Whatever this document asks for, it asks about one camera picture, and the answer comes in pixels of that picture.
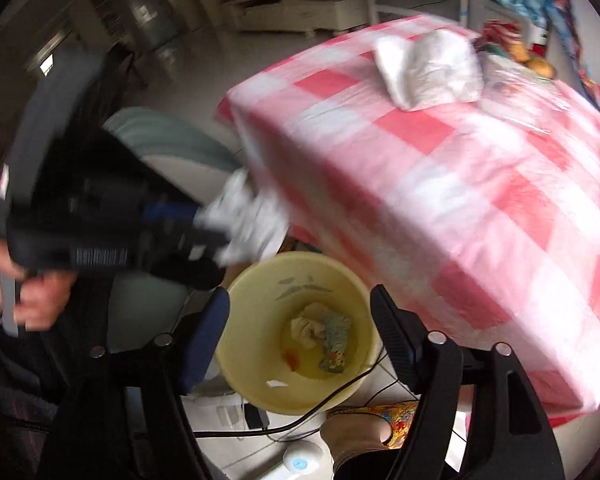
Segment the person's left hand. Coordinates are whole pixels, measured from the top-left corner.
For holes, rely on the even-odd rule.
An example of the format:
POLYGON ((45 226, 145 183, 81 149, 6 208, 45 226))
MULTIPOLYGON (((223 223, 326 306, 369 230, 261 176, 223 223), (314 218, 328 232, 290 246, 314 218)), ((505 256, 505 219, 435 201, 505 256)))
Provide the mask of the person's left hand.
POLYGON ((14 321, 28 332, 49 330, 65 310, 76 278, 75 273, 50 271, 33 278, 12 262, 7 245, 0 240, 0 324, 3 313, 1 275, 21 283, 20 299, 14 305, 14 321))

